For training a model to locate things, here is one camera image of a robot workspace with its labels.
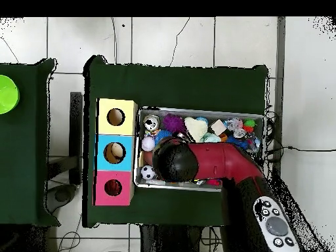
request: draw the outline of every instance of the yellow cube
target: yellow cube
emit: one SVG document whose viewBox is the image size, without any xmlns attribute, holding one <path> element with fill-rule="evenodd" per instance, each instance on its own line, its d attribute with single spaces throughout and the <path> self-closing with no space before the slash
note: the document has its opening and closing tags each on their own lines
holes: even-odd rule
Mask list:
<svg viewBox="0 0 336 252">
<path fill-rule="evenodd" d="M 135 102 L 100 98 L 98 105 L 98 133 L 100 135 L 135 135 L 137 124 L 137 104 Z"/>
</svg>

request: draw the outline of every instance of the green bowl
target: green bowl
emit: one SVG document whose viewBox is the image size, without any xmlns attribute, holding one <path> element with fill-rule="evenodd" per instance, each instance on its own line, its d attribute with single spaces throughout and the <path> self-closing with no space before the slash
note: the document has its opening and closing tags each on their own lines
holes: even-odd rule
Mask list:
<svg viewBox="0 0 336 252">
<path fill-rule="evenodd" d="M 20 100 L 20 93 L 14 81 L 5 75 L 0 75 L 0 114 L 11 111 Z"/>
</svg>

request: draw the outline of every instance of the shape sorter box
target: shape sorter box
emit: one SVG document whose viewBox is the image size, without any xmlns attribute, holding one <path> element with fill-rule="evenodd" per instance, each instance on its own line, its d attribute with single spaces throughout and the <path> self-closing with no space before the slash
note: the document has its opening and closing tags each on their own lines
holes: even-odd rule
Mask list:
<svg viewBox="0 0 336 252">
<path fill-rule="evenodd" d="M 97 100 L 96 117 L 98 117 L 97 170 L 95 200 L 93 205 L 129 205 L 134 192 L 133 168 L 135 153 L 135 132 L 137 105 L 132 100 L 114 100 L 100 98 Z M 111 111 L 118 110 L 122 115 L 121 122 L 111 119 Z M 123 157 L 118 163 L 108 161 L 106 152 L 110 151 L 111 143 L 118 143 L 123 148 Z M 107 193 L 108 181 L 117 182 L 120 193 Z"/>
<path fill-rule="evenodd" d="M 111 196 L 105 191 L 106 183 L 116 180 L 121 185 L 120 193 Z M 133 196 L 132 172 L 128 171 L 97 171 L 96 206 L 128 206 Z"/>
<path fill-rule="evenodd" d="M 119 110 L 123 121 L 112 125 L 108 121 L 109 113 Z M 99 99 L 98 132 L 100 135 L 135 135 L 137 104 L 132 100 Z"/>
</svg>

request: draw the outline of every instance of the metal tray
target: metal tray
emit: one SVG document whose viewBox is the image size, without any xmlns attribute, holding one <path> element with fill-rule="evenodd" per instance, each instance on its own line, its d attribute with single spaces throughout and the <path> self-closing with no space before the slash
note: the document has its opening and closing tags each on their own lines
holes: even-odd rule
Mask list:
<svg viewBox="0 0 336 252">
<path fill-rule="evenodd" d="M 147 115 L 156 115 L 160 119 L 159 128 L 162 129 L 162 120 L 167 114 L 174 114 L 180 116 L 182 118 L 186 117 L 206 117 L 209 121 L 209 127 L 216 120 L 227 120 L 233 117 L 239 117 L 241 119 L 253 119 L 255 120 L 256 126 L 254 128 L 254 132 L 256 137 L 261 142 L 261 147 L 256 156 L 261 156 L 262 151 L 264 149 L 264 140 L 263 136 L 266 134 L 266 125 L 265 125 L 265 117 L 263 115 L 257 114 L 239 114 L 239 113 L 230 113 L 230 112 L 212 112 L 212 111 L 203 111 L 203 110 L 184 110 L 184 109 L 175 109 L 175 108 L 153 108 L 148 106 L 143 106 L 138 109 L 138 114 L 136 116 L 136 122 L 138 123 L 138 135 L 136 137 L 136 145 L 135 145 L 135 166 L 133 179 L 134 183 L 143 188 L 162 188 L 162 189 L 175 189 L 175 190 L 197 190 L 197 191 L 208 191 L 208 192 L 216 192 L 220 190 L 221 187 L 214 187 L 208 184 L 197 185 L 193 182 L 178 182 L 178 183 L 170 183 L 164 182 L 162 180 L 144 180 L 141 177 L 141 167 L 139 167 L 139 155 L 141 152 L 140 142 L 144 136 L 145 128 L 142 124 L 144 118 Z"/>
</svg>

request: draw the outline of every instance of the controller button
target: controller button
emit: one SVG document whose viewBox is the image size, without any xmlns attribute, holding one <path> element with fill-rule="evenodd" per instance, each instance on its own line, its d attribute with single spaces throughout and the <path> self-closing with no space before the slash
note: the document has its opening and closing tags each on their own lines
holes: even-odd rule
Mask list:
<svg viewBox="0 0 336 252">
<path fill-rule="evenodd" d="M 264 205 L 266 208 L 270 208 L 270 206 L 271 206 L 270 202 L 268 202 L 268 201 L 264 201 L 263 205 Z"/>
<path fill-rule="evenodd" d="M 294 241 L 289 237 L 286 237 L 285 243 L 288 244 L 289 246 L 294 246 Z"/>
<path fill-rule="evenodd" d="M 273 241 L 273 244 L 276 247 L 283 247 L 284 246 L 284 242 L 280 238 L 275 238 L 274 241 Z"/>
<path fill-rule="evenodd" d="M 277 217 L 280 215 L 280 212 L 277 209 L 272 210 L 273 214 L 275 214 Z"/>
<path fill-rule="evenodd" d="M 266 221 L 267 230 L 275 236 L 286 236 L 288 234 L 288 225 L 279 217 L 270 217 Z"/>
<path fill-rule="evenodd" d="M 261 211 L 261 215 L 263 215 L 264 217 L 267 217 L 267 216 L 270 215 L 270 212 L 269 212 L 267 209 L 263 209 L 263 210 Z"/>
</svg>

